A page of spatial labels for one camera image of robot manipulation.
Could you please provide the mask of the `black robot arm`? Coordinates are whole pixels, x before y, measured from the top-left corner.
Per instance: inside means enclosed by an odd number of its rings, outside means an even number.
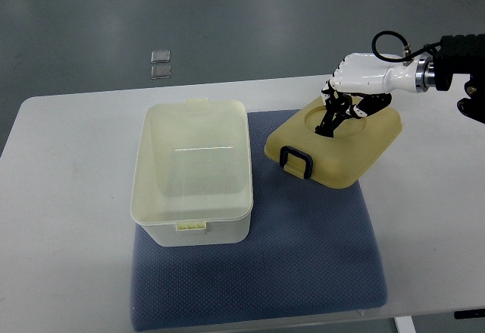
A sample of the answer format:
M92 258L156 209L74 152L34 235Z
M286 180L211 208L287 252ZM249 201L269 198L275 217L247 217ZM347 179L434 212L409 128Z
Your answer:
M401 41L401 58L391 58L378 52L377 41L382 36L393 36ZM372 39L371 50L382 61L402 64L410 64L425 54L426 57L418 65L415 75L417 86L423 90L434 87L439 91L447 91L452 85L454 75L467 74L469 80L464 84L467 96L457 102L457 108L465 117L484 122L483 34L442 36L439 42L425 44L421 49L412 52L403 35L384 30Z

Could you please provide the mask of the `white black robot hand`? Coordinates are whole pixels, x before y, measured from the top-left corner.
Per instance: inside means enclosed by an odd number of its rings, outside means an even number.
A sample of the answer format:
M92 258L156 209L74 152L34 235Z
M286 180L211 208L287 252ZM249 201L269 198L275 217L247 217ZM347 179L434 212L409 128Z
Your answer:
M326 113L315 133L332 137L345 120L384 110L395 90L424 93L435 86L430 57L402 60L395 55L352 53L340 62L321 90Z

